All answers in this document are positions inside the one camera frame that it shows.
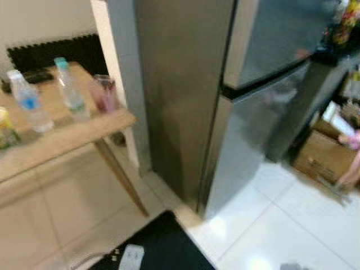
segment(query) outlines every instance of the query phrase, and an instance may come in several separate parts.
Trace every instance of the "white cable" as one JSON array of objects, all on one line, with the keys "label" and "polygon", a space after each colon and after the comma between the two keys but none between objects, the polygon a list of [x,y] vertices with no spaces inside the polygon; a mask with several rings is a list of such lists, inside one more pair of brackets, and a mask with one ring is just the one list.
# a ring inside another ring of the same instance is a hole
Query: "white cable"
[{"label": "white cable", "polygon": [[86,263],[87,261],[93,259],[93,258],[96,258],[96,257],[103,257],[105,255],[107,255],[108,253],[105,253],[105,252],[99,252],[99,253],[94,253],[94,254],[91,254],[87,257],[85,257],[84,259],[82,259],[81,261],[79,261],[76,265],[70,267],[71,270],[76,270],[78,269],[80,266],[82,266],[84,263]]}]

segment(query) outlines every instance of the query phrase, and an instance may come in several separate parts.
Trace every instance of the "floor tile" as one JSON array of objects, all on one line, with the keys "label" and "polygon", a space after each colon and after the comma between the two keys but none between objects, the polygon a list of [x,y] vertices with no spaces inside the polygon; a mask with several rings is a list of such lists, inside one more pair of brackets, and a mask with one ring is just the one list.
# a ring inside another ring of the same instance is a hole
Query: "floor tile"
[{"label": "floor tile", "polygon": [[83,234],[130,202],[130,198],[96,152],[69,169],[50,164],[38,172],[62,245]]},{"label": "floor tile", "polygon": [[[68,264],[74,266],[89,255],[108,253],[164,211],[159,199],[151,192],[143,197],[143,203],[150,217],[145,218],[133,204],[128,204],[100,225],[66,245],[64,254]],[[86,269],[99,259],[98,257],[92,260],[80,269]]]},{"label": "floor tile", "polygon": [[352,269],[275,205],[225,253],[218,266],[226,270],[278,270],[285,263],[311,270]]},{"label": "floor tile", "polygon": [[112,151],[114,152],[118,162],[121,164],[121,167],[124,169],[126,175],[130,179],[131,183],[134,185],[134,188],[139,194],[146,194],[150,191],[150,188],[143,179],[140,177],[138,169],[132,164],[129,160],[126,147],[116,146],[107,140],[109,146],[111,147]]},{"label": "floor tile", "polygon": [[154,172],[148,172],[142,177],[145,184],[150,188],[156,189],[161,185],[165,185],[165,182]]},{"label": "floor tile", "polygon": [[[95,151],[91,144],[87,144],[83,147],[70,151],[64,155],[58,156],[40,166],[36,167],[36,171],[39,174],[54,174],[58,173],[71,173],[86,164],[88,160],[94,158]],[[56,168],[62,168],[61,171],[55,171]]]},{"label": "floor tile", "polygon": [[212,260],[217,260],[266,210],[271,201],[248,185],[229,201],[220,212],[189,233],[204,247]]},{"label": "floor tile", "polygon": [[177,205],[174,213],[194,244],[214,264],[218,253],[214,251],[216,249],[214,243],[204,237],[201,231],[205,222],[185,204]]},{"label": "floor tile", "polygon": [[165,182],[155,188],[154,193],[167,209],[175,210],[178,206],[182,205],[181,199]]},{"label": "floor tile", "polygon": [[341,205],[326,187],[303,177],[276,203],[331,250],[360,269],[358,192],[351,194],[351,199],[352,203]]},{"label": "floor tile", "polygon": [[36,264],[33,270],[68,270],[68,265],[60,252],[57,252],[42,262]]},{"label": "floor tile", "polygon": [[33,170],[0,185],[0,239],[1,269],[29,269],[59,249]]},{"label": "floor tile", "polygon": [[281,164],[264,161],[251,184],[270,200],[275,200],[295,180],[296,175],[284,169]]}]

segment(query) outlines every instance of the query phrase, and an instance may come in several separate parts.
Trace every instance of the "stainless steel refrigerator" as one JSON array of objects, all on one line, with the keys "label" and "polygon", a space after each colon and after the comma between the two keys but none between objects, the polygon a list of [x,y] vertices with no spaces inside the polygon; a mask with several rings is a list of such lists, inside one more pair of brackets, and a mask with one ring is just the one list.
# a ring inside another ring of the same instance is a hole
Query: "stainless steel refrigerator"
[{"label": "stainless steel refrigerator", "polygon": [[203,217],[253,178],[336,4],[135,1],[153,169]]}]

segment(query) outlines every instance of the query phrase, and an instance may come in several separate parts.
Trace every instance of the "plastic water bottle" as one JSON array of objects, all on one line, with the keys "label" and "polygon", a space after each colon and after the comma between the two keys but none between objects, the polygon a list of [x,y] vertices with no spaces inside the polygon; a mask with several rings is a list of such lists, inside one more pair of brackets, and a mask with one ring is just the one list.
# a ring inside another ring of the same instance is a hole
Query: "plastic water bottle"
[{"label": "plastic water bottle", "polygon": [[28,112],[28,121],[36,132],[46,132],[54,127],[47,111],[41,108],[37,90],[30,85],[18,70],[7,73],[11,81],[11,92],[17,103]]},{"label": "plastic water bottle", "polygon": [[85,121],[90,118],[90,113],[86,109],[83,96],[76,89],[74,79],[69,72],[69,64],[65,58],[54,59],[58,70],[58,85],[62,99],[72,113],[75,121]]}]

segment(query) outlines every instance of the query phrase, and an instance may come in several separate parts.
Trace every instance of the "table top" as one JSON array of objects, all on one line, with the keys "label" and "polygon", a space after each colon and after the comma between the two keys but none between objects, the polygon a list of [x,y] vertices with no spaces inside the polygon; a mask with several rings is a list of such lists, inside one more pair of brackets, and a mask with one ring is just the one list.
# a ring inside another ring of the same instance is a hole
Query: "table top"
[{"label": "table top", "polygon": [[79,64],[70,63],[70,72],[76,86],[84,96],[91,119],[74,122],[57,89],[56,68],[49,68],[54,80],[37,84],[40,100],[55,122],[54,130],[39,134],[31,130],[26,112],[18,107],[14,98],[0,91],[0,107],[5,107],[10,120],[21,137],[21,143],[0,150],[0,181],[7,180],[25,170],[43,164],[57,156],[81,147],[116,131],[123,130],[135,122],[135,117],[125,108],[111,114],[100,114],[88,91],[92,80]]}]

